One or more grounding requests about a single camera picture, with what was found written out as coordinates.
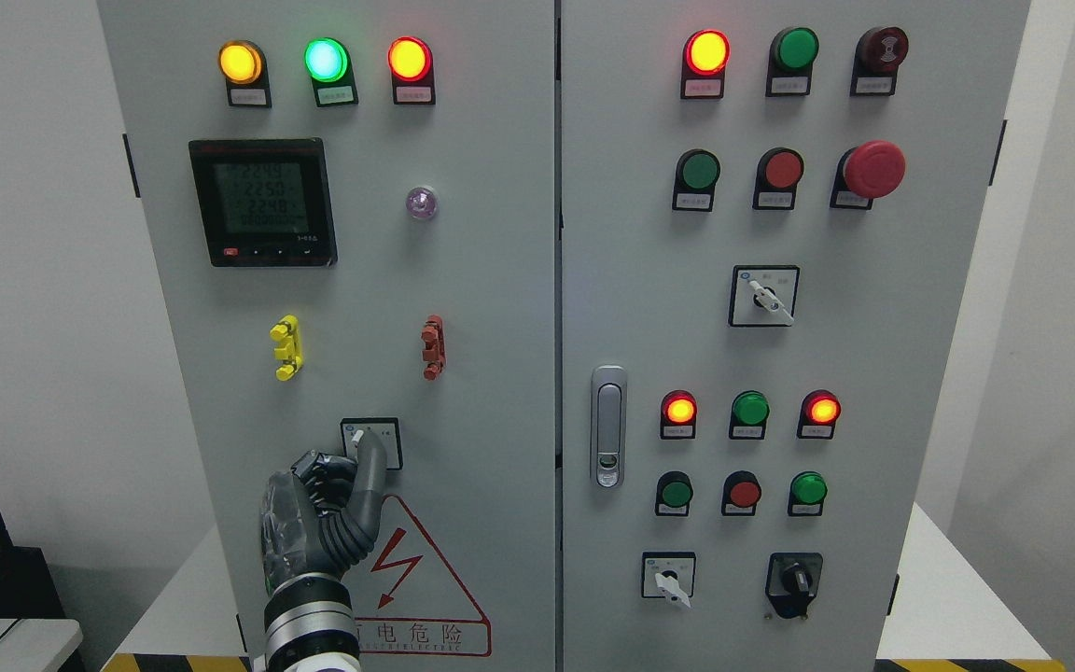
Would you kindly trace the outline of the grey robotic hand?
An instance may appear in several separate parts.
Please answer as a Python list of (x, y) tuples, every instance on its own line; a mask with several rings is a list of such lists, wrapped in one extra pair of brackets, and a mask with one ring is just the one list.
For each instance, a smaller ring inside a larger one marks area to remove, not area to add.
[(340, 580), (374, 549), (385, 494), (384, 444), (356, 433), (356, 456), (309, 451), (266, 482), (260, 507), (266, 591), (322, 573)]

